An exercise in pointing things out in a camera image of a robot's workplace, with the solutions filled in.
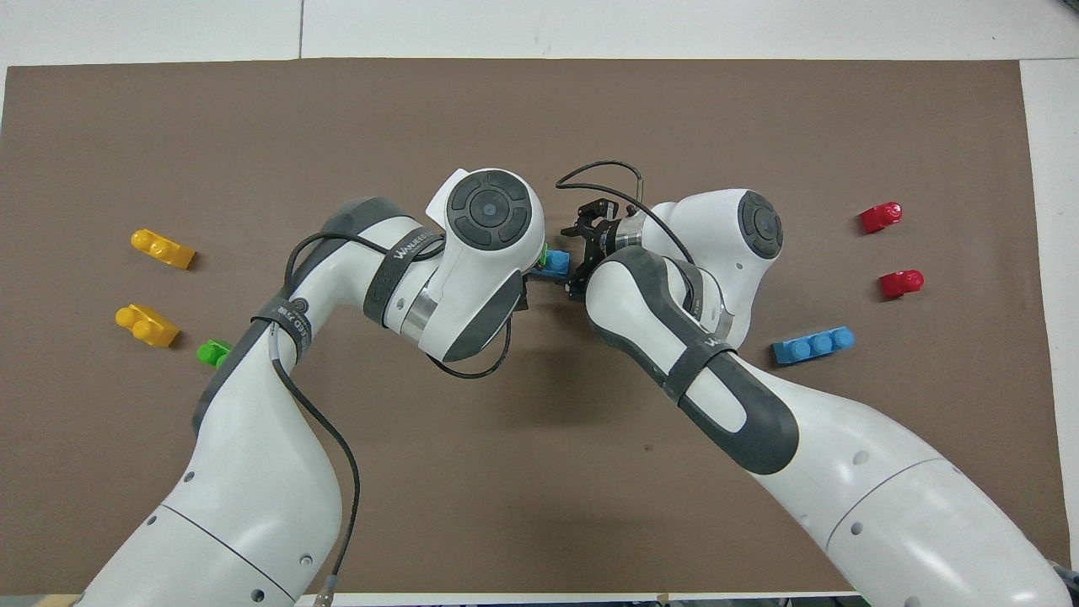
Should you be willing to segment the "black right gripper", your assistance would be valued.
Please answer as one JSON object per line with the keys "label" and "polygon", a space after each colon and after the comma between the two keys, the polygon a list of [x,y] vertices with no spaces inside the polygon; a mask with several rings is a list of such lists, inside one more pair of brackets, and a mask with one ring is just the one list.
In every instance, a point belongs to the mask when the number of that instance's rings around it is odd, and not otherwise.
{"label": "black right gripper", "polygon": [[[582,262],[577,270],[569,273],[566,284],[564,284],[564,292],[570,301],[582,303],[591,273],[593,273],[593,266],[614,252],[618,224],[620,224],[619,210],[620,204],[616,201],[599,197],[582,205],[577,210],[577,220],[569,227],[560,230],[560,238],[585,242]],[[528,282],[529,274],[519,272],[520,289],[515,308],[513,308],[515,314],[529,308]]]}

